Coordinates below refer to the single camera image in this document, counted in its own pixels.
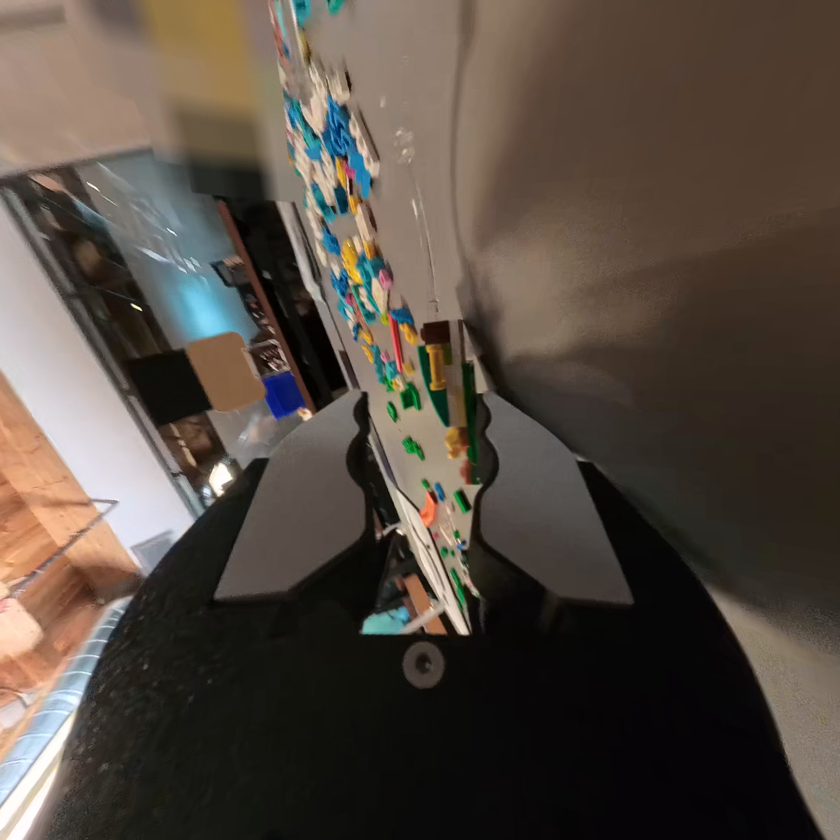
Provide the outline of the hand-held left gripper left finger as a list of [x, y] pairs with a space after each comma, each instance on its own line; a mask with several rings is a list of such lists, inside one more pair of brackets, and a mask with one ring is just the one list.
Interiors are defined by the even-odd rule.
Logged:
[[346, 392], [274, 448], [216, 602], [322, 595], [372, 603], [384, 570], [366, 484], [366, 392]]

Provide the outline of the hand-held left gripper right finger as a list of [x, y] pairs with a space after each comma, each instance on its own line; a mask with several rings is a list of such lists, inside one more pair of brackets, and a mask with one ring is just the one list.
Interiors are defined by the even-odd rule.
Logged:
[[563, 601], [633, 605], [578, 458], [497, 392], [482, 405], [496, 460], [476, 499], [480, 540]]

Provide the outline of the green baseplate toy brick build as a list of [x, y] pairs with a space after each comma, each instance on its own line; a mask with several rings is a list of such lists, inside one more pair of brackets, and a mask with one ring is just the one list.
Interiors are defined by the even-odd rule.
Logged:
[[476, 431], [476, 358], [461, 320], [427, 321], [420, 330], [418, 357], [423, 382], [444, 428], [444, 447], [469, 486], [480, 484]]

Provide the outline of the grey desk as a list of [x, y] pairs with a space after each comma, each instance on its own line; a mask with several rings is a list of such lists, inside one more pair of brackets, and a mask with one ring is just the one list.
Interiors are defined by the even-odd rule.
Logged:
[[[349, 72], [353, 102], [374, 142], [381, 174], [373, 186], [370, 207], [384, 258], [391, 266], [391, 303], [397, 315], [412, 318], [414, 332], [402, 340], [406, 361], [421, 396], [420, 411], [404, 411], [400, 396], [380, 387], [373, 368], [339, 320], [329, 276], [315, 258], [302, 198], [278, 203], [290, 236], [298, 236], [313, 253], [309, 283], [330, 339], [351, 387], [366, 392], [370, 417], [369, 442], [430, 593], [421, 590], [430, 613], [427, 629], [459, 635], [472, 631], [469, 596], [477, 591], [469, 577], [473, 508], [461, 513], [453, 500], [462, 489], [471, 505], [478, 486], [469, 486], [450, 460], [444, 428], [434, 412], [422, 377], [418, 346], [427, 321], [461, 320], [456, 297], [458, 274], [450, 198], [452, 111], [459, 58], [456, 2], [311, 2], [305, 32], [312, 52], [326, 65]], [[400, 414], [393, 423], [386, 403]], [[408, 455], [402, 440], [414, 437], [425, 461]], [[446, 495], [438, 501], [431, 529], [421, 522], [426, 490], [439, 482]]]

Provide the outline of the blue storage bin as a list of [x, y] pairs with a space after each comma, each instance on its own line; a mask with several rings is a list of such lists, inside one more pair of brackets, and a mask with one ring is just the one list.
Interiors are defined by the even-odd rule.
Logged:
[[300, 410], [308, 410], [308, 405], [291, 371], [283, 371], [262, 378], [265, 388], [265, 400], [270, 414], [282, 420]]

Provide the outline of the brown cardboard panel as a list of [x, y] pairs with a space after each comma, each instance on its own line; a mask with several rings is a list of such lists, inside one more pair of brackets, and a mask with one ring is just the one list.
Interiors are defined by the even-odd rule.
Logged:
[[232, 413], [264, 402], [266, 388], [238, 332], [190, 342], [185, 353], [215, 412]]

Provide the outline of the black box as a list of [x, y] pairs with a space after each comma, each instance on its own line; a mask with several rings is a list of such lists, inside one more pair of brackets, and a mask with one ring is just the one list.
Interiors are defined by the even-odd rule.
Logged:
[[127, 375], [156, 427], [212, 410], [212, 404], [184, 350], [127, 360]]

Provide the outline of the wooden cabinet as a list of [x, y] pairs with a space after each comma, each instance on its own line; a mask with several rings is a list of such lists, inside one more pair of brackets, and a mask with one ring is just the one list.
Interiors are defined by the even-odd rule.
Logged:
[[[1, 376], [1, 580], [32, 571], [97, 511]], [[108, 518], [16, 600], [2, 600], [2, 664], [46, 642], [66, 610], [133, 595], [142, 575]]]

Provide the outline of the glass window pane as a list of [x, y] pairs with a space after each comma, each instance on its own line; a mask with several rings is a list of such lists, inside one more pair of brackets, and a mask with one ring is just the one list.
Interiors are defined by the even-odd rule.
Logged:
[[308, 409], [343, 385], [280, 211], [195, 193], [151, 152], [2, 178], [31, 245], [154, 462], [192, 519], [307, 410], [277, 421], [264, 402], [156, 427], [126, 361], [237, 332], [261, 379], [291, 371]]

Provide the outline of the pile of colourful toy bricks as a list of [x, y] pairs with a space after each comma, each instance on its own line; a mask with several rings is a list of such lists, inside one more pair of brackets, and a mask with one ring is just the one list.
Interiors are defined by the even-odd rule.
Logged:
[[391, 303], [394, 277], [370, 207], [381, 161], [354, 104], [349, 72], [326, 65], [306, 37], [311, 2], [268, 1], [287, 154], [302, 183], [302, 210], [320, 267], [327, 271], [339, 320], [389, 393], [416, 394], [403, 353], [411, 316]]

